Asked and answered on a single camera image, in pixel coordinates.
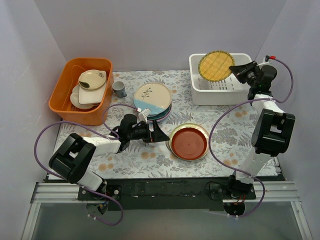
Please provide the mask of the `woven bamboo tray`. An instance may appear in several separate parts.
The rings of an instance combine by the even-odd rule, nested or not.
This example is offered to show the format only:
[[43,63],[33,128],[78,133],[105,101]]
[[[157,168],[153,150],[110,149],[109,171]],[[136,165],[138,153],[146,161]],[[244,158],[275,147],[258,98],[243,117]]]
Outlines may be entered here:
[[218,82],[232,74],[230,67],[235,66],[234,57],[222,50],[212,51],[205,54],[199,61],[198,73],[210,82]]

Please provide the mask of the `red scalloped plastic plate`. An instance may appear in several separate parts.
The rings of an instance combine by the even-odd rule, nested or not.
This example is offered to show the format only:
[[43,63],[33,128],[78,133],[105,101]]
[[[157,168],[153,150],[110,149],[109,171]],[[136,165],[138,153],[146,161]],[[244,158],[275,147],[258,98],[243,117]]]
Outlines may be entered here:
[[181,159],[197,160],[207,151],[207,139],[198,129],[186,127],[178,130],[172,137],[171,149]]

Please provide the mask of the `cream plate with leaf sprig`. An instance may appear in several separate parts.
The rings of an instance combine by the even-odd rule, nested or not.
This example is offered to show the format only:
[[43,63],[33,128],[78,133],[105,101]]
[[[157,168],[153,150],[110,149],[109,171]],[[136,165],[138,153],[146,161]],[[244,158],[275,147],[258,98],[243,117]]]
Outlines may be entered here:
[[206,152],[204,153],[204,155],[196,160],[199,160],[201,158],[203,158],[209,151],[209,133],[208,131],[201,125],[197,124],[197,123],[183,123],[183,124],[180,124],[178,125],[169,135],[169,144],[170,144],[170,147],[171,147],[171,151],[173,152],[172,150],[172,146],[171,146],[171,143],[172,143],[172,138],[173,138],[173,135],[178,131],[178,130],[181,130],[183,128],[195,128],[197,130],[200,130],[206,137],[206,140],[207,140],[207,149],[206,149]]

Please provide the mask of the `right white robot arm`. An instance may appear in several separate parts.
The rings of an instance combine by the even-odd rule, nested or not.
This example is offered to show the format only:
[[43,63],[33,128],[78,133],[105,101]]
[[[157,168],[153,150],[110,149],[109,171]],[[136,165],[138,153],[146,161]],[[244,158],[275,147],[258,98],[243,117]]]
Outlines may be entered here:
[[259,113],[251,137],[250,153],[239,170],[229,177],[226,186],[227,195],[237,199],[251,192],[254,177],[271,158],[287,151],[296,118],[281,110],[273,99],[270,88],[277,76],[275,67],[252,61],[230,66],[229,69],[240,83],[249,85],[247,98]]

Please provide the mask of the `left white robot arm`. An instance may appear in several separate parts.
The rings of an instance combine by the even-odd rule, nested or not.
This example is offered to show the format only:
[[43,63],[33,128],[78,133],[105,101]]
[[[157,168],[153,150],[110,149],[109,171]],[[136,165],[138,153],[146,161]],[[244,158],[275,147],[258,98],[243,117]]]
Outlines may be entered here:
[[69,183],[86,187],[95,200],[101,200],[107,193],[106,183],[102,177],[88,169],[92,158],[121,153],[132,140],[142,140],[146,144],[170,140],[157,121],[154,120],[152,125],[151,131],[147,122],[138,122],[135,115],[126,114],[120,125],[107,137],[82,137],[72,133],[53,154],[48,165]]

